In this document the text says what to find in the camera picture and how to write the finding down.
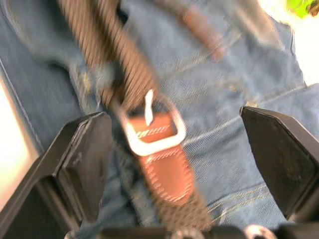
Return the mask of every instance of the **metal buckle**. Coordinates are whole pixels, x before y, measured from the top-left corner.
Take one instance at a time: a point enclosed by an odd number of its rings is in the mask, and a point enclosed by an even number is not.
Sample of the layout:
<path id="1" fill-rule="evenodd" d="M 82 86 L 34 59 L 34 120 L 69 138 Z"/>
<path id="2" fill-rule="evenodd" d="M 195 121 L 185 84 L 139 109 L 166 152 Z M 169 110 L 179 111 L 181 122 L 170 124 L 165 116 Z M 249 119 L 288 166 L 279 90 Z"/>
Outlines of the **metal buckle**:
<path id="1" fill-rule="evenodd" d="M 135 132 L 132 124 L 130 123 L 130 120 L 126 112 L 123 110 L 123 108 L 116 99 L 113 99 L 110 102 L 110 108 L 119 119 L 131 150 L 138 156 L 148 156 L 163 151 L 165 149 L 177 146 L 186 137 L 185 123 L 174 104 L 166 96 L 162 94 L 160 94 L 158 98 L 161 102 L 166 104 L 169 111 L 171 112 L 173 122 L 177 129 L 177 134 L 152 143 L 145 143 L 138 138 L 137 133 Z"/>

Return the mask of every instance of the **jeans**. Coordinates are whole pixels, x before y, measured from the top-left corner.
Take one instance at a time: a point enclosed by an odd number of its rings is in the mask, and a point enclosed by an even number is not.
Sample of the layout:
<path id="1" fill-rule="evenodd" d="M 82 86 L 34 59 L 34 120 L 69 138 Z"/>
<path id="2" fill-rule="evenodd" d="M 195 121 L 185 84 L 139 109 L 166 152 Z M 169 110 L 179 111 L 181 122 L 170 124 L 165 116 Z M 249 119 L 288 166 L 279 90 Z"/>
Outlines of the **jeans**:
<path id="1" fill-rule="evenodd" d="M 239 109 L 256 106 L 294 116 L 319 138 L 319 86 L 307 87 L 303 81 L 292 30 L 266 15 L 256 0 L 187 1 L 196 4 L 222 35 L 226 54 L 221 61 L 215 62 L 173 16 L 151 0 L 122 0 L 121 10 L 129 16 L 124 28 L 149 58 L 161 91 L 184 119 L 183 147 L 212 220 L 240 228 L 249 224 L 274 228 L 285 218 L 256 167 Z M 28 15 L 32 7 L 18 9 L 24 1 L 10 2 L 19 13 L 16 16 L 25 21 L 19 29 L 17 21 L 6 20 L 8 11 L 0 17 L 1 73 L 34 145 L 43 152 L 66 122 L 101 108 L 94 92 L 83 93 L 83 74 L 96 88 L 108 85 L 117 74 L 116 64 L 87 69 L 67 30 L 44 34 L 44 21 L 35 21 L 37 28 L 26 23 L 33 20 L 23 12 Z M 61 39 L 50 42 L 50 47 L 57 44 L 66 50 L 38 47 L 55 39 L 47 34 Z M 110 115 L 113 149 L 99 218 L 93 224 L 83 223 L 79 231 L 70 233 L 71 238 L 91 238 L 105 227 L 160 224 L 119 124 Z"/>

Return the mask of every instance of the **woven strap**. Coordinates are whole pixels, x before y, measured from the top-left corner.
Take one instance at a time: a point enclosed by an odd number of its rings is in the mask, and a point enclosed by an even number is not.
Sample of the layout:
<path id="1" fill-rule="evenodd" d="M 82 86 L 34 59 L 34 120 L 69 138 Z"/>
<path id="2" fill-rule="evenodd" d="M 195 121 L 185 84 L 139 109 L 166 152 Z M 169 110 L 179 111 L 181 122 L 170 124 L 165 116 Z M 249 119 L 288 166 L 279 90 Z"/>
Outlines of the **woven strap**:
<path id="1" fill-rule="evenodd" d="M 156 95 L 158 86 L 155 73 L 123 30 L 116 15 L 117 1 L 59 0 L 59 3 L 89 67 L 114 59 L 120 62 L 125 77 L 122 84 L 124 108 L 131 110 L 141 105 L 150 89 L 153 89 Z M 113 89 L 101 91 L 106 106 L 113 94 Z M 199 230 L 210 228 L 212 222 L 208 209 L 196 190 L 188 201 L 180 206 L 158 198 L 151 187 L 150 191 L 160 220 L 169 230 L 182 227 Z"/>

